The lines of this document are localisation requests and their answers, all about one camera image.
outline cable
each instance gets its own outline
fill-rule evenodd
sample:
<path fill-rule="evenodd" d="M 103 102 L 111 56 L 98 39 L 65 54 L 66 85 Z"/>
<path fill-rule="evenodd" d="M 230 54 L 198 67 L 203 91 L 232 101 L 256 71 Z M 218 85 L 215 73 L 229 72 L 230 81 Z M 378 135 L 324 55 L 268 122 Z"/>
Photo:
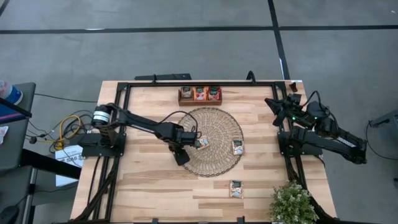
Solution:
<path fill-rule="evenodd" d="M 73 99 L 68 99 L 68 98 L 62 98 L 62 97 L 57 97 L 57 96 L 50 96 L 46 94 L 40 94 L 40 93 L 35 93 L 35 95 L 38 96 L 46 96 L 54 99 L 59 99 L 59 100 L 68 100 L 68 101 L 74 101 L 74 102 L 80 102 L 80 103 L 97 103 L 97 101 L 90 101 L 90 100 L 73 100 Z"/>
<path fill-rule="evenodd" d="M 38 131 L 42 131 L 42 132 L 44 132 L 44 133 L 46 133 L 47 134 L 47 132 L 45 131 L 45 130 L 43 130 L 43 129 L 39 129 L 39 128 L 36 128 L 36 126 L 34 126 L 34 124 L 28 119 L 28 122 L 29 122 L 29 124 L 30 125 L 32 125 L 32 127 L 33 128 L 35 128 L 36 130 L 38 130 Z"/>
<path fill-rule="evenodd" d="M 77 167 L 81 168 L 81 166 L 79 166 L 79 165 L 67 154 L 67 152 L 65 152 L 64 149 L 62 149 L 62 151 L 63 151 L 63 153 L 65 153 L 65 155 L 67 155 L 67 157 L 68 157 Z"/>
<path fill-rule="evenodd" d="M 65 133 L 65 139 L 70 139 L 70 138 L 74 137 L 74 135 L 80 130 L 80 127 L 81 127 L 81 125 L 83 124 L 83 123 L 81 122 L 80 117 L 77 116 L 77 115 L 71 115 L 71 116 L 68 116 L 68 117 L 66 117 L 65 119 L 63 119 L 63 120 L 61 121 L 61 124 L 60 124 L 60 137 L 59 137 L 59 140 L 57 140 L 59 143 L 56 143 L 57 146 L 55 146 L 55 149 L 56 149 L 56 150 L 57 150 L 57 147 L 59 148 L 59 150 L 60 150 L 60 149 L 63 149 L 63 144 L 62 144 L 62 141 L 63 141 L 63 139 L 62 139 L 62 127 L 63 127 L 64 122 L 67 121 L 67 120 L 70 119 L 70 118 L 76 118 L 77 120 L 79 120 L 79 128 L 78 128 L 76 131 L 73 131 L 73 132 L 71 133 L 71 135 L 69 135 L 69 136 L 66 136 L 66 133 Z"/>
<path fill-rule="evenodd" d="M 96 173 L 96 171 L 97 171 L 98 162 L 100 161 L 100 158 L 101 158 L 101 157 L 98 156 L 97 161 L 95 162 L 93 177 L 91 178 L 90 191 L 88 192 L 87 206 L 90 204 L 91 191 L 93 190 L 95 173 Z"/>
<path fill-rule="evenodd" d="M 60 191 L 60 190 L 69 190 L 69 189 L 72 189 L 72 188 L 75 188 L 75 187 L 77 187 L 77 186 L 72 186 L 72 187 L 68 187 L 68 188 L 65 188 L 65 189 L 57 189 L 57 190 L 38 190 L 38 191 L 36 191 L 36 192 L 34 192 L 34 193 L 40 193 L 40 192 L 54 193 L 54 192 L 57 192 L 57 191 Z M 27 195 L 25 195 L 24 197 L 22 197 L 22 198 L 18 201 L 18 203 L 15 204 L 15 206 L 19 205 L 19 204 L 20 204 L 25 198 L 27 198 L 28 196 L 29 196 L 29 194 L 27 194 Z"/>
<path fill-rule="evenodd" d="M 39 136 L 39 134 L 36 134 L 36 133 L 34 133 L 33 131 L 31 131 L 31 130 L 29 130 L 29 129 L 27 129 L 27 131 L 30 132 L 30 133 L 32 133 L 32 134 L 34 134 L 34 135 L 36 135 L 36 136 Z"/>
<path fill-rule="evenodd" d="M 78 110 L 78 111 L 75 111 L 75 112 L 71 113 L 69 116 L 74 115 L 74 114 L 77 114 L 77 113 L 80 113 L 80 112 L 87 112 L 87 113 L 89 113 L 89 114 L 93 114 L 93 112 L 91 112 L 91 111 L 89 111 L 89 110 Z M 56 127 L 58 127 L 58 125 L 60 125 L 61 122 L 62 122 L 62 121 L 58 122 L 58 124 L 56 124 L 49 132 L 44 131 L 46 134 L 43 135 L 43 136 L 42 136 L 42 135 L 29 136 L 29 135 L 27 135 L 27 134 L 26 134 L 26 136 L 28 136 L 28 137 L 30 137 L 30 138 L 31 138 L 31 137 L 44 138 L 44 137 L 46 137 L 46 136 L 50 136 L 50 138 L 54 140 L 54 138 L 51 137 L 50 133 L 53 132 L 54 129 L 55 129 Z"/>
<path fill-rule="evenodd" d="M 372 148 L 372 146 L 371 146 L 371 144 L 370 144 L 370 142 L 369 142 L 369 140 L 368 140 L 368 128 L 370 127 L 370 125 L 371 125 L 371 123 L 370 123 L 370 121 L 369 121 L 368 125 L 366 126 L 365 136 L 366 136 L 366 141 L 368 142 L 368 146 L 371 148 L 371 150 L 372 150 L 376 155 L 378 155 L 378 156 L 381 157 L 381 158 L 389 159 L 389 160 L 393 160 L 393 161 L 398 161 L 398 158 L 391 158 L 391 157 L 382 156 L 382 155 L 378 154 L 378 153 Z"/>
<path fill-rule="evenodd" d="M 124 114 L 126 114 L 128 117 L 130 117 L 125 111 L 122 110 L 122 112 Z M 149 123 L 146 123 L 146 124 L 152 125 L 152 126 L 160 125 L 161 123 L 163 123 L 165 120 L 167 120 L 169 117 L 171 117 L 173 114 L 176 114 L 176 113 L 183 113 L 183 114 L 186 114 L 186 115 L 190 116 L 196 123 L 196 126 L 193 126 L 191 131 L 193 132 L 193 129 L 195 129 L 195 132 L 196 133 L 198 132 L 198 121 L 192 116 L 192 114 L 190 114 L 188 112 L 185 112 L 185 111 L 174 111 L 173 113 L 170 113 L 169 115 L 167 115 L 162 121 L 159 121 L 157 124 L 149 124 Z"/>
<path fill-rule="evenodd" d="M 317 94 L 317 97 L 318 97 L 318 104 L 319 104 L 319 107 L 320 107 L 321 110 L 322 110 L 323 112 L 325 112 L 326 114 L 327 114 L 327 112 L 329 113 L 326 117 L 329 117 L 329 115 L 331 115 L 331 116 L 333 117 L 333 120 L 335 121 L 335 128 L 336 128 L 336 130 L 338 131 L 339 127 L 338 127 L 337 119 L 336 119 L 335 115 L 333 115 L 333 113 L 330 112 L 329 109 L 325 108 L 325 107 L 322 105 L 321 96 L 320 96 L 320 94 L 319 94 L 318 91 L 316 91 L 316 90 L 313 91 L 313 92 L 311 93 L 310 97 L 308 98 L 308 100 L 307 100 L 301 107 L 303 108 L 305 105 L 307 105 L 307 103 L 311 100 L 312 96 L 313 96 L 315 93 Z"/>

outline cylindrical motor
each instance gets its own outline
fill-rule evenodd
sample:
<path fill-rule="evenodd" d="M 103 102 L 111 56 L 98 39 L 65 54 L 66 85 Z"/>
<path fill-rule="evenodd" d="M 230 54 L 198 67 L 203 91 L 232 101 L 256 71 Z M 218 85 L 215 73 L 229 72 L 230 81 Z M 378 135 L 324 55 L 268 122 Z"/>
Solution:
<path fill-rule="evenodd" d="M 99 105 L 95 108 L 93 120 L 91 125 L 96 127 L 98 125 L 107 125 L 111 119 L 111 109 L 105 105 Z"/>

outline green plant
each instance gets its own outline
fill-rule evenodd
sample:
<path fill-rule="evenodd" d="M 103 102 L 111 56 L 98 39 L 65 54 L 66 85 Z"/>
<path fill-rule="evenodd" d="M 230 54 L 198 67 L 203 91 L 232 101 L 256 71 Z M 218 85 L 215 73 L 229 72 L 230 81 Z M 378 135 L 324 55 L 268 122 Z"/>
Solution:
<path fill-rule="evenodd" d="M 317 214 L 310 204 L 310 194 L 296 182 L 274 188 L 271 195 L 270 215 L 273 222 L 285 224 L 310 224 L 318 220 Z"/>

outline small food package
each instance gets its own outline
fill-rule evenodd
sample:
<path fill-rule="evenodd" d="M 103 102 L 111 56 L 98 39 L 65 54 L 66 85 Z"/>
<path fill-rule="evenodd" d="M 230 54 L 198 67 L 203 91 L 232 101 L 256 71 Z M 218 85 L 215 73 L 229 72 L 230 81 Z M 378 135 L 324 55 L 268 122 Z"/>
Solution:
<path fill-rule="evenodd" d="M 206 100 L 206 88 L 203 86 L 198 86 L 195 88 L 195 99 L 199 101 Z"/>
<path fill-rule="evenodd" d="M 221 99 L 221 87 L 210 86 L 208 89 L 208 100 L 220 100 Z"/>
<path fill-rule="evenodd" d="M 192 88 L 189 86 L 181 87 L 181 98 L 192 98 Z"/>
<path fill-rule="evenodd" d="M 229 196 L 236 198 L 243 198 L 243 184 L 241 181 L 232 180 L 229 183 Z"/>
<path fill-rule="evenodd" d="M 241 155 L 243 154 L 243 141 L 241 140 L 232 140 L 232 150 L 234 152 L 234 155 Z"/>
<path fill-rule="evenodd" d="M 202 136 L 199 139 L 197 139 L 195 146 L 197 150 L 209 147 L 210 146 L 209 139 L 207 138 L 207 136 Z"/>

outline wooden tray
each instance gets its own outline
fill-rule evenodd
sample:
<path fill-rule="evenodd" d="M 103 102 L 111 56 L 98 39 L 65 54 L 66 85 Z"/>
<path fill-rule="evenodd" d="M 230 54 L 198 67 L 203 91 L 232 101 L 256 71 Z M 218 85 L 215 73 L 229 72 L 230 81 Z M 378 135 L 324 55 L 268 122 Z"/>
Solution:
<path fill-rule="evenodd" d="M 222 102 L 223 89 L 221 89 L 219 100 L 193 100 L 193 95 L 192 98 L 181 98 L 181 90 L 178 90 L 178 104 L 180 106 L 218 106 L 221 105 Z"/>

